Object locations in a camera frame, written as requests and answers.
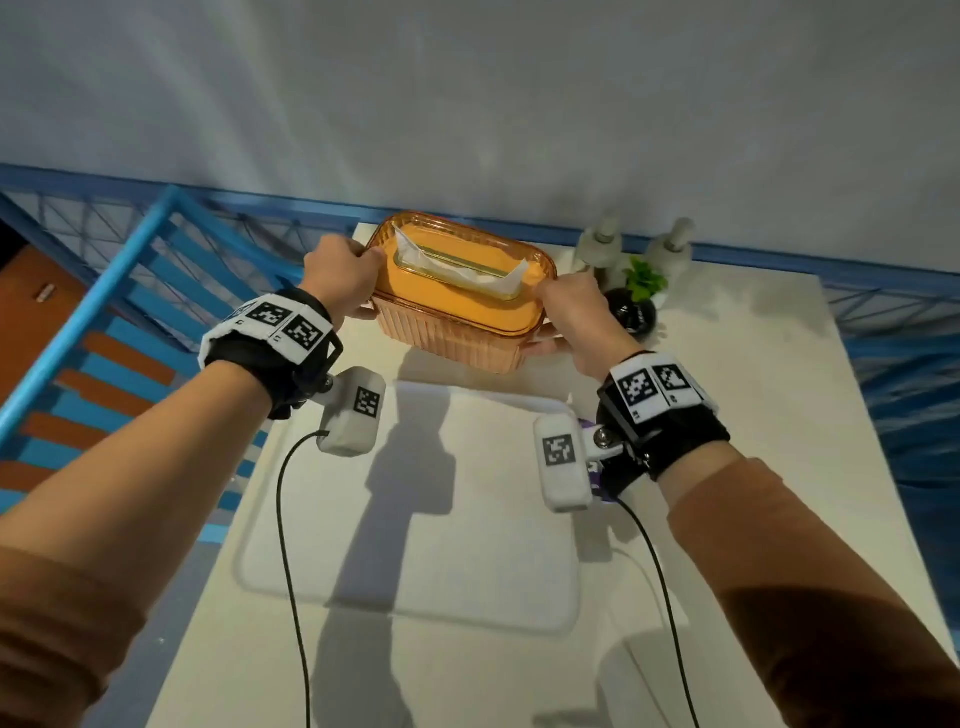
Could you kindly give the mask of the person's left hand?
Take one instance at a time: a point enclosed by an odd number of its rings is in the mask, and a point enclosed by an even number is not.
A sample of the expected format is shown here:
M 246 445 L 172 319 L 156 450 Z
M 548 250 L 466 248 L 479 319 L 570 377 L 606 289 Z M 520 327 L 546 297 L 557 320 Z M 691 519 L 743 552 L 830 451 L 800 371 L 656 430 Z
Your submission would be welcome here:
M 385 263 L 383 249 L 366 248 L 341 234 L 325 234 L 304 258 L 299 288 L 324 306 L 339 330 L 356 308 L 370 302 Z

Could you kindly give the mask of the person's right hand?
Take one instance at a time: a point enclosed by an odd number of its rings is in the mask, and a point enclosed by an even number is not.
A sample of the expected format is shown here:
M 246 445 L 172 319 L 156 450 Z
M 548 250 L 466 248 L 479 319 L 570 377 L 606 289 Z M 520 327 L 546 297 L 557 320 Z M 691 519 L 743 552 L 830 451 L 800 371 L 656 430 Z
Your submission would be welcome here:
M 577 371 L 598 383 L 610 370 L 643 351 L 610 312 L 606 298 L 591 273 L 568 273 L 546 278 L 534 287 L 548 322 L 533 341 L 564 337 L 564 354 Z

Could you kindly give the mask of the orange transparent tissue box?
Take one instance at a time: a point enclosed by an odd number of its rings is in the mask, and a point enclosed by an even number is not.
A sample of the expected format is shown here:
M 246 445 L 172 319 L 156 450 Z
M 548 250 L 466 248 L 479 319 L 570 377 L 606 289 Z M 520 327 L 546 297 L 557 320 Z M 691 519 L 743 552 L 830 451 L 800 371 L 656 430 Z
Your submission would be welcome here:
M 530 267 L 520 294 L 498 300 L 431 280 L 397 267 L 394 226 L 414 243 L 451 256 L 510 272 Z M 522 367 L 524 344 L 546 321 L 535 287 L 556 279 L 553 258 L 536 246 L 415 211 L 391 215 L 378 225 L 367 247 L 380 248 L 387 261 L 372 294 L 377 321 L 390 338 L 426 353 L 493 374 Z

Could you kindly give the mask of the person's left forearm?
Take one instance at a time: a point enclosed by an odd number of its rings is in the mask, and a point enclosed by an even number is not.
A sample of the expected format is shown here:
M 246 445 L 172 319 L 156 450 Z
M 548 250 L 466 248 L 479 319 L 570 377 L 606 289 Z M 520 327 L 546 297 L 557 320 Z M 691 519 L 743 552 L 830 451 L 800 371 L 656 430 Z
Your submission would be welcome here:
M 273 403 L 215 362 L 0 516 L 0 728 L 77 728 Z

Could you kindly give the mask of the person's right forearm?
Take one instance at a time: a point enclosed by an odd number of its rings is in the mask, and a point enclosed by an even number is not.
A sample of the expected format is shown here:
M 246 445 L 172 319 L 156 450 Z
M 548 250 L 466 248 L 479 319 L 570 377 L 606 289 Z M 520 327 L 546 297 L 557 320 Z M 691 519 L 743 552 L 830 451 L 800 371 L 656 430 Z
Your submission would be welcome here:
M 960 667 L 771 467 L 714 442 L 656 483 L 788 728 L 960 728 Z

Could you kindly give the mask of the black wristband with marker tags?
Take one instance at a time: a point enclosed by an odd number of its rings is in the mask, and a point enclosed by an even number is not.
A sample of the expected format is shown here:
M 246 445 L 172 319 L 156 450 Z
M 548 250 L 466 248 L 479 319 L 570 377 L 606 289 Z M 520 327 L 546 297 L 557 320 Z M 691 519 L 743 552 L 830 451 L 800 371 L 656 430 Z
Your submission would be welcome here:
M 731 440 L 715 404 L 670 354 L 631 355 L 609 370 L 597 395 L 597 424 L 623 443 L 601 468 L 599 490 L 608 502 L 643 477 L 657 481 L 702 446 Z
M 329 310 L 287 287 L 242 303 L 214 325 L 200 340 L 198 367 L 241 367 L 269 394 L 269 420 L 282 421 L 321 393 L 343 351 Z

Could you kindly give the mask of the small plant in black pot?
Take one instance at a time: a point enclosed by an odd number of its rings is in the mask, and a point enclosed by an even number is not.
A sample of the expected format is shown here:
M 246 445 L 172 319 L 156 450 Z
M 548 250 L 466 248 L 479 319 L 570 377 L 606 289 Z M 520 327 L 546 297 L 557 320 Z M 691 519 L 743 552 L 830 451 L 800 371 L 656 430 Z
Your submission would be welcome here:
M 609 312 L 631 336 L 652 334 L 658 323 L 658 306 L 669 288 L 666 275 L 643 255 L 632 255 L 627 267 L 617 273 L 622 281 L 604 291 Z

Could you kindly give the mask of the white tissue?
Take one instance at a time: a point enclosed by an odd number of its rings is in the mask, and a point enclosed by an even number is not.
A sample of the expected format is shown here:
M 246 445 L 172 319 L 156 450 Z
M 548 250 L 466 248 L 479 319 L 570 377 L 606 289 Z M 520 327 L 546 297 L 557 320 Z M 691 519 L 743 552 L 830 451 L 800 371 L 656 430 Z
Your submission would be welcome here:
M 422 247 L 396 225 L 393 231 L 397 241 L 393 260 L 400 270 L 498 301 L 512 301 L 520 296 L 524 276 L 530 267 L 528 260 L 524 259 L 510 272 L 504 272 L 438 249 Z

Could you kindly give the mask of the white pump bottle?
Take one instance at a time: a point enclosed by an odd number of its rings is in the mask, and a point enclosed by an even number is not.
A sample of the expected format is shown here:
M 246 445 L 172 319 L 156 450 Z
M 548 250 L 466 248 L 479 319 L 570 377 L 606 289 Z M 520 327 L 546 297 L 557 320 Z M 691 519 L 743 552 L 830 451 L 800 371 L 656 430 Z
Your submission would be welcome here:
M 606 215 L 586 228 L 574 249 L 571 273 L 591 273 L 604 293 L 617 287 L 622 255 L 622 234 L 618 218 Z
M 670 231 L 648 244 L 644 257 L 654 273 L 663 278 L 663 292 L 673 288 L 690 267 L 694 232 L 694 221 L 689 217 L 680 217 Z

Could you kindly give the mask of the white tray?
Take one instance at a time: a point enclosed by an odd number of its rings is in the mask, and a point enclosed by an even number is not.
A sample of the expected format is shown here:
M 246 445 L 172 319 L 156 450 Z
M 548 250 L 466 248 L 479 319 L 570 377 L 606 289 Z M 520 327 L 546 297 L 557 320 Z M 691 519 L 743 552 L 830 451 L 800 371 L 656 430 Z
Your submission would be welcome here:
M 556 399 L 388 383 L 371 452 L 320 451 L 290 420 L 236 562 L 247 589 L 386 616 L 563 634 L 577 621 L 570 515 L 542 497 L 534 426 Z

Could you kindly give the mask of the blue metal railing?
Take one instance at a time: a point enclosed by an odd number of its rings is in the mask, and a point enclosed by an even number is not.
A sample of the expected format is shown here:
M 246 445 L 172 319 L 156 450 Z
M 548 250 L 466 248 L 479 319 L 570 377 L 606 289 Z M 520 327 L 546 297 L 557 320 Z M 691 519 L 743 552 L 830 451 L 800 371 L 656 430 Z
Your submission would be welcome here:
M 0 223 L 92 295 L 0 407 L 0 445 L 111 310 L 131 322 L 109 334 L 187 378 L 229 303 L 291 283 L 320 234 L 399 212 L 0 164 Z M 960 652 L 960 273 L 699 240 L 693 259 L 820 281 Z

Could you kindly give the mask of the orange and blue stairs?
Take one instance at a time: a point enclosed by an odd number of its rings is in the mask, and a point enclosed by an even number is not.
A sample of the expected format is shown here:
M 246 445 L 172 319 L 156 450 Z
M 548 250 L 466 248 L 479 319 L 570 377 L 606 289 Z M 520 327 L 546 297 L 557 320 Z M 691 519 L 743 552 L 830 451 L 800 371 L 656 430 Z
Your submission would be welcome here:
M 87 291 L 37 248 L 0 244 L 0 407 Z M 110 310 L 95 323 L 43 385 L 12 439 L 0 444 L 0 514 L 180 385 L 182 373 L 169 357 L 150 356 L 107 332 L 109 324 L 131 322 Z

